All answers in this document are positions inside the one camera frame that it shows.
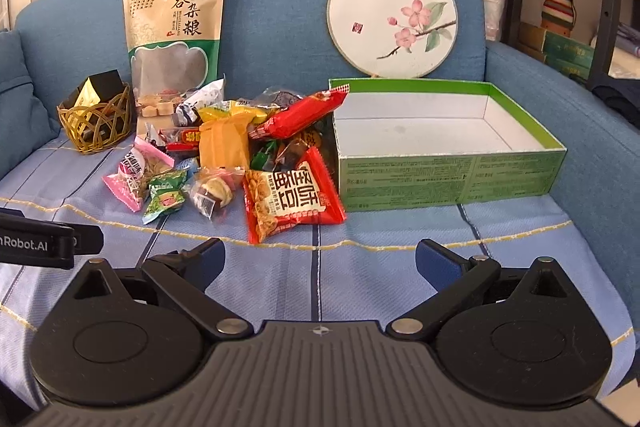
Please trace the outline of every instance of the branch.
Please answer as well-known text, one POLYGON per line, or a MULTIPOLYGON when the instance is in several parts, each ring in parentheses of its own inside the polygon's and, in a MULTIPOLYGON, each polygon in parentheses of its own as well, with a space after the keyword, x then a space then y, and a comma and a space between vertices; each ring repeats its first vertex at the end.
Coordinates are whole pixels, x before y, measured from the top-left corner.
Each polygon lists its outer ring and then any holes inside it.
MULTIPOLYGON (((416 38, 423 37, 423 36, 428 35, 430 33, 433 33, 433 32, 436 32, 438 30, 441 30, 443 28, 447 28, 448 26, 453 26, 454 24, 456 24, 456 22, 457 21, 451 21, 451 22, 448 22, 446 24, 441 24, 440 26, 436 26, 435 28, 431 28, 430 30, 427 30, 425 32, 416 33, 415 36, 416 36, 416 38)), ((391 55, 395 55, 400 48, 401 48, 401 46, 398 46, 397 48, 392 49, 390 53, 388 53, 386 55, 383 55, 382 57, 376 57, 376 58, 377 59, 389 58, 391 55)))

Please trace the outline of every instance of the floral painting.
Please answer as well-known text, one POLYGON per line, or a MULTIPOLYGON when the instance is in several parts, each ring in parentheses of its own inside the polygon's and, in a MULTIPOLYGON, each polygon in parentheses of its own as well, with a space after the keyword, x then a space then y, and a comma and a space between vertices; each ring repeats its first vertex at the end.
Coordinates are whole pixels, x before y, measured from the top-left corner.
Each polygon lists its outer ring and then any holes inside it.
POLYGON ((415 78, 437 68, 458 33, 455 0, 328 0, 342 56, 371 76, 415 78))

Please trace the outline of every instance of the red wrapper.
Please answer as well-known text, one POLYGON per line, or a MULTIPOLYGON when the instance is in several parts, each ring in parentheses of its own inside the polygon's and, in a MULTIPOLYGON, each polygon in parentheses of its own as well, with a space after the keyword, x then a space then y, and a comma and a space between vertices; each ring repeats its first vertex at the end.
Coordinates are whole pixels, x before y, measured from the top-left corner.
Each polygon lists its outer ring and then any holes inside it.
POLYGON ((349 84, 326 91, 318 91, 272 116, 249 133, 249 137, 254 140, 291 138, 294 134, 340 107, 348 94, 349 84))
POLYGON ((249 243, 296 225, 339 225, 347 219, 318 148, 309 148, 294 171, 247 171, 244 206, 249 243))

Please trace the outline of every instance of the woven basket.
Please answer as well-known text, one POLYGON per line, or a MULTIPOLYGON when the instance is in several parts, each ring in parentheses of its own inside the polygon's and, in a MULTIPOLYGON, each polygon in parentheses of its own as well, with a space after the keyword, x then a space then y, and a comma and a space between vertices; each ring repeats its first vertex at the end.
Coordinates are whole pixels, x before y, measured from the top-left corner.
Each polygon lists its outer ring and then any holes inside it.
POLYGON ((91 107, 58 106, 58 117, 74 145, 82 154, 93 154, 113 147, 129 136, 131 124, 130 87, 114 96, 109 103, 91 107))

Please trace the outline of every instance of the silver bolt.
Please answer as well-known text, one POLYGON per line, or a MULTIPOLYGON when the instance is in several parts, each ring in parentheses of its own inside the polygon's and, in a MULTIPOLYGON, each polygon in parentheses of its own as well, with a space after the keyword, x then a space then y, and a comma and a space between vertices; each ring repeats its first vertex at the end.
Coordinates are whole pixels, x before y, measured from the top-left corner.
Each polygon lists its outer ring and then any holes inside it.
POLYGON ((242 319, 222 319, 216 324, 216 329, 225 335, 240 335, 249 327, 249 324, 242 319))
POLYGON ((391 329, 401 335, 412 335, 422 329, 422 323, 416 319, 398 319, 391 323, 391 329))

